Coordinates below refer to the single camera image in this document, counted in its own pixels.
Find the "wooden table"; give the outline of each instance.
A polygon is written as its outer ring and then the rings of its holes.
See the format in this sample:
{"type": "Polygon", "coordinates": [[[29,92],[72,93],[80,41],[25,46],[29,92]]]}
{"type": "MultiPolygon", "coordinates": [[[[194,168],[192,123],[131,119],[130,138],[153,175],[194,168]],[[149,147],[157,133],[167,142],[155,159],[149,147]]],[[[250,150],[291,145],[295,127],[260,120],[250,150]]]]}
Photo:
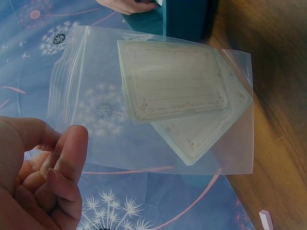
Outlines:
{"type": "Polygon", "coordinates": [[[228,179],[257,230],[262,209],[276,230],[307,230],[307,1],[219,0],[213,22],[208,43],[253,63],[254,173],[228,179]]]}

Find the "pink curved line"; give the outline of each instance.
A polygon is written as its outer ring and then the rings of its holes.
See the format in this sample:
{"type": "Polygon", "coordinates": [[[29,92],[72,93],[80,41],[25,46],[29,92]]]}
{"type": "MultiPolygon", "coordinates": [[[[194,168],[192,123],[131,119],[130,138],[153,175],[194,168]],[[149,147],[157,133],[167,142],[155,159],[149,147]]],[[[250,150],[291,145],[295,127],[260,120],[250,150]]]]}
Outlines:
{"type": "Polygon", "coordinates": [[[14,91],[19,92],[19,93],[25,93],[25,91],[22,91],[20,89],[17,89],[17,88],[11,87],[11,86],[2,86],[2,88],[14,90],[14,91]]]}
{"type": "Polygon", "coordinates": [[[175,216],[174,218],[172,218],[171,220],[169,220],[168,222],[165,222],[164,224],[152,229],[152,230],[157,230],[157,229],[160,229],[172,222],[174,222],[175,220],[177,220],[178,218],[180,218],[182,215],[184,215],[186,212],[188,212],[194,205],[196,205],[200,199],[202,199],[206,193],[210,190],[210,188],[214,185],[214,183],[216,182],[217,178],[219,177],[219,175],[215,175],[212,180],[210,181],[210,183],[208,184],[208,186],[205,188],[205,190],[202,192],[202,194],[189,206],[187,207],[187,209],[185,209],[183,212],[181,212],[180,214],[178,214],[177,216],[175,216]]]}
{"type": "Polygon", "coordinates": [[[73,15],[78,15],[78,14],[82,14],[82,13],[88,13],[88,12],[96,11],[98,9],[99,8],[88,10],[88,11],[82,11],[82,12],[78,12],[78,13],[70,13],[70,14],[42,14],[42,16],[50,16],[50,17],[73,16],[73,15]]]}
{"type": "Polygon", "coordinates": [[[0,105],[0,109],[7,103],[9,102],[10,99],[6,100],[5,102],[3,102],[1,105],[0,105]]]}
{"type": "Polygon", "coordinates": [[[83,174],[95,174],[95,175],[119,175],[119,174],[133,174],[133,173],[146,173],[146,172],[159,172],[167,169],[172,169],[172,166],[165,166],[161,168],[143,169],[142,171],[131,170],[123,172],[82,172],[83,174]]]}
{"type": "Polygon", "coordinates": [[[107,18],[109,18],[109,17],[111,17],[112,15],[114,15],[114,14],[116,14],[117,12],[115,11],[115,12],[113,12],[113,13],[111,13],[110,15],[108,15],[107,17],[105,17],[105,18],[103,18],[103,19],[101,19],[101,20],[99,20],[99,21],[97,21],[97,22],[95,22],[94,24],[92,24],[91,26],[94,26],[94,25],[96,25],[96,24],[98,24],[98,23],[100,23],[100,22],[102,22],[102,21],[104,21],[105,19],[107,19],[107,18]]]}

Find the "person's hand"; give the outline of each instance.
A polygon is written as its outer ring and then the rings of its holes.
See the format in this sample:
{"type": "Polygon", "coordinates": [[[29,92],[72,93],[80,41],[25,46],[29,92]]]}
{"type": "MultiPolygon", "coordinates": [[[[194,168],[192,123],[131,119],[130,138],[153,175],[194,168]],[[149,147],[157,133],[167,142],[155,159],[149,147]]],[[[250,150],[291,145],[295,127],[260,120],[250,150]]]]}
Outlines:
{"type": "Polygon", "coordinates": [[[63,135],[33,118],[0,117],[0,226],[2,230],[75,230],[82,213],[79,181],[88,134],[63,135]],[[29,161],[24,152],[44,150],[29,161]]]}
{"type": "Polygon", "coordinates": [[[146,3],[145,1],[136,2],[135,0],[96,0],[99,4],[111,8],[123,14],[142,13],[153,10],[157,5],[155,3],[146,3]]]}

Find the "teal box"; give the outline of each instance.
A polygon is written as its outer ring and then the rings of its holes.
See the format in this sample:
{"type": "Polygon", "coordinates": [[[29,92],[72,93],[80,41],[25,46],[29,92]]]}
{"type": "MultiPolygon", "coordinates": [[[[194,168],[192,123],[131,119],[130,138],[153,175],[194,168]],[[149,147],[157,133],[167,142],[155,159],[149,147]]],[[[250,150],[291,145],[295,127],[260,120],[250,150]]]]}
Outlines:
{"type": "Polygon", "coordinates": [[[134,31],[199,42],[207,8],[208,0],[164,0],[153,11],[123,16],[134,31]]]}

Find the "pink eraser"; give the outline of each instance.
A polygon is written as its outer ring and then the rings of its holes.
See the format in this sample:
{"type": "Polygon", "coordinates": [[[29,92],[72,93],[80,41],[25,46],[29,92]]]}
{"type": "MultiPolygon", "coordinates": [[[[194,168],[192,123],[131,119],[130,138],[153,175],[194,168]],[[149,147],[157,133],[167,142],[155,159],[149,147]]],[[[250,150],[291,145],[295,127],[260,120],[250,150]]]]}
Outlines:
{"type": "Polygon", "coordinates": [[[259,212],[259,215],[260,215],[260,219],[263,225],[263,229],[273,230],[274,228],[273,228],[273,223],[272,223],[270,212],[267,210],[261,210],[259,212]]]}

